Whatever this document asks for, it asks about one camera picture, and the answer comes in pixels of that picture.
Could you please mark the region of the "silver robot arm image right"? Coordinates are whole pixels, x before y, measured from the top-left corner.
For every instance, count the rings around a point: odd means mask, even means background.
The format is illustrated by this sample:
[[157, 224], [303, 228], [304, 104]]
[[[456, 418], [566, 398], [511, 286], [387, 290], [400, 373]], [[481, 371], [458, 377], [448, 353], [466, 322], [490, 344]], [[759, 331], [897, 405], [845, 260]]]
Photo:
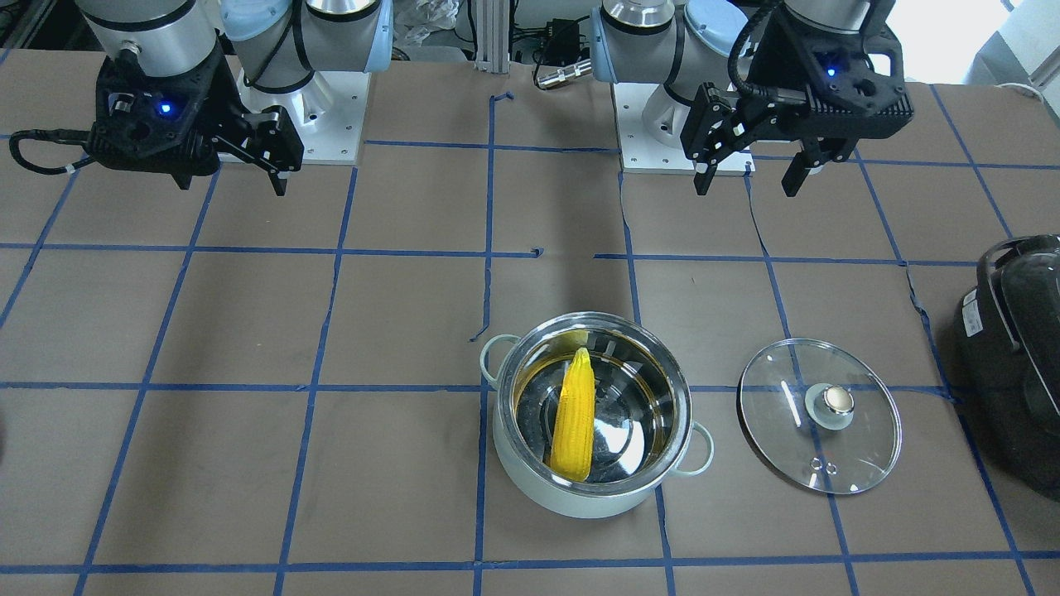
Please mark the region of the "silver robot arm image right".
[[659, 84], [686, 109], [671, 126], [701, 195], [720, 163], [761, 141], [796, 141], [781, 185], [847, 160], [915, 116], [891, 1], [603, 1], [591, 12], [595, 78]]

